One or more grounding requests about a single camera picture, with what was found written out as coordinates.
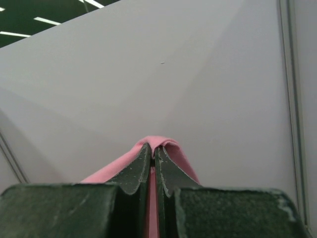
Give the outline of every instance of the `white wall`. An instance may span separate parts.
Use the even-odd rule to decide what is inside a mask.
[[[0,128],[33,182],[158,134],[204,185],[295,199],[275,0],[122,0],[0,49],[0,72]]]
[[[19,183],[0,150],[0,194],[9,186]]]
[[[317,1],[295,1],[311,226],[317,235]]]

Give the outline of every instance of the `fluorescent light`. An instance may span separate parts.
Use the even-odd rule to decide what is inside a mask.
[[[98,8],[103,8],[104,7],[104,5],[100,4],[99,2],[96,2],[95,0],[85,0],[85,2],[88,2],[91,5],[94,5],[94,6],[98,7]]]
[[[56,25],[56,26],[60,25],[59,22],[47,20],[47,19],[41,18],[41,17],[35,17],[34,20],[45,22],[45,23],[48,23],[48,24]]]
[[[13,33],[13,32],[6,32],[6,31],[0,31],[0,34],[8,35],[8,36],[30,37],[30,35],[19,34],[19,33]]]

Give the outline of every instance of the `pink cloth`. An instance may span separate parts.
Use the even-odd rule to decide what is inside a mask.
[[[123,170],[128,164],[130,164],[136,158],[142,145],[146,142],[149,143],[151,146],[152,156],[153,156],[155,148],[157,148],[160,145],[165,146],[171,159],[193,180],[195,180],[196,182],[199,182],[195,171],[190,166],[186,158],[186,155],[184,154],[183,150],[181,149],[177,141],[173,139],[165,138],[162,136],[147,136],[139,140],[129,152],[122,155],[121,157],[111,162],[107,166],[103,167],[101,170],[85,178],[82,181],[82,183],[102,183],[102,182],[108,181],[113,176],[115,176],[118,172]],[[149,238],[159,237],[158,223],[157,223],[157,220],[158,220],[157,203],[156,203],[157,195],[156,195],[155,179],[156,179],[155,170],[151,169],[151,175],[150,175],[150,181],[149,181],[150,191],[148,196],[149,208],[147,211],[147,219],[149,222],[147,223],[147,229],[145,231],[146,233],[148,233]]]

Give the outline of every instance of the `dark ceiling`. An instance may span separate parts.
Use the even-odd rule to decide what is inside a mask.
[[[95,0],[103,6],[117,0]],[[98,7],[80,0],[0,0],[0,32],[34,35],[52,24],[34,20],[35,17],[63,23]],[[0,34],[0,48],[24,39],[19,36]]]

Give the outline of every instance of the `metal frame edge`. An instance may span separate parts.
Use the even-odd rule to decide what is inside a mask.
[[[14,155],[10,151],[8,144],[6,143],[1,133],[0,133],[0,151],[2,151],[4,158],[8,162],[9,166],[11,167],[18,181],[20,183],[29,183],[29,180],[27,179],[26,175],[24,174],[23,170],[21,169],[20,165],[15,159]]]
[[[278,0],[278,3],[292,130],[297,205],[305,226],[310,230],[295,2],[294,0]]]

